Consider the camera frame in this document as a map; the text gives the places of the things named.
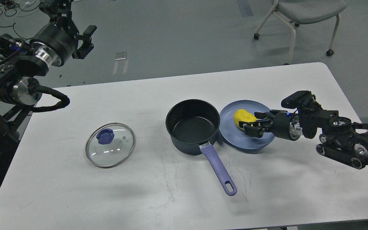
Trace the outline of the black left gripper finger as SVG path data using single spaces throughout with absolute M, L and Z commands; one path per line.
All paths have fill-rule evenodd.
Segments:
M 70 29 L 72 22 L 72 0 L 41 0 L 39 9 L 49 16 L 55 27 Z
M 89 25 L 83 34 L 73 35 L 73 40 L 76 41 L 76 49 L 73 51 L 73 59 L 84 59 L 93 50 L 91 36 L 97 30 L 96 25 Z

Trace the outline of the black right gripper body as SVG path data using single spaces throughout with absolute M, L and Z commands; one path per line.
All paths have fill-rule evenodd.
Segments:
M 270 117 L 268 131 L 281 139 L 294 141 L 290 128 L 293 117 L 290 113 L 288 111 L 270 111 L 270 113 L 273 117 Z

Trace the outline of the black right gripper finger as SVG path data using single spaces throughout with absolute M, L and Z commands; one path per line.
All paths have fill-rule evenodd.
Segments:
M 280 110 L 270 110 L 267 112 L 254 112 L 254 116 L 258 120 L 270 120 L 273 121 L 275 116 L 280 112 Z
M 272 121 L 270 119 L 258 119 L 254 122 L 239 121 L 238 125 L 248 136 L 262 138 L 264 133 L 270 132 Z

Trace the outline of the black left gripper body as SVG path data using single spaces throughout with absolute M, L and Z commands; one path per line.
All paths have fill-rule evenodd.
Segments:
M 75 36 L 78 32 L 73 21 L 67 25 L 49 22 L 30 40 L 30 44 L 34 48 L 42 44 L 51 48 L 57 54 L 53 65 L 63 66 L 77 48 Z

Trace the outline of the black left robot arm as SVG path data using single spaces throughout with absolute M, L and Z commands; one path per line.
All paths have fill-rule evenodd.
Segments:
M 18 129 L 29 113 L 63 109 L 70 99 L 42 86 L 50 67 L 69 58 L 84 59 L 93 50 L 95 25 L 80 33 L 73 22 L 72 0 L 41 0 L 49 22 L 32 38 L 0 34 L 0 186 L 19 146 Z

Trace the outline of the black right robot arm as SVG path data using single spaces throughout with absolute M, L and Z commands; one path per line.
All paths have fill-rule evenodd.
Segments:
M 297 91 L 281 102 L 283 110 L 255 112 L 257 121 L 242 119 L 237 124 L 248 136 L 263 137 L 272 133 L 285 140 L 296 141 L 304 136 L 313 139 L 318 129 L 319 155 L 363 169 L 368 165 L 368 124 L 352 122 L 339 116 L 337 110 L 325 110 L 310 91 Z

